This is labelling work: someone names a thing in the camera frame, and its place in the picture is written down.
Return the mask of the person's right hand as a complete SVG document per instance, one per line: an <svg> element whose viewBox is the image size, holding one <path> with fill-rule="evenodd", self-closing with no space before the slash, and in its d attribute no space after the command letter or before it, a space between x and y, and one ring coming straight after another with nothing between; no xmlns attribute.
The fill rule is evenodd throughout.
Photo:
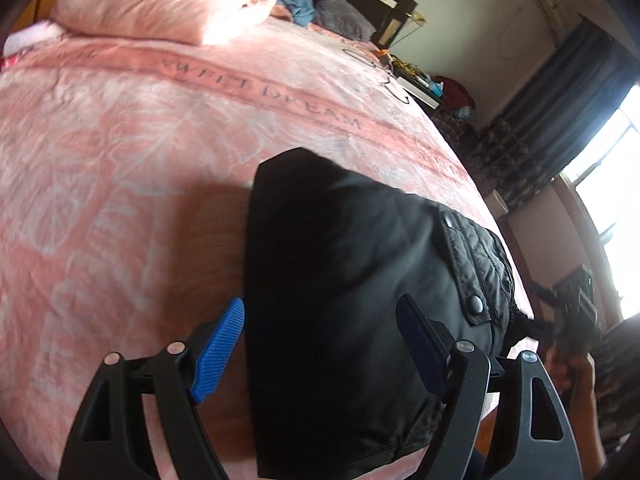
<svg viewBox="0 0 640 480"><path fill-rule="evenodd" d="M561 358L558 348L552 346L546 354L544 367L558 393L569 391L572 394L567 413L582 464L582 475L585 479L594 479L604 469L606 458L598 425L593 358L589 353Z"/></svg>

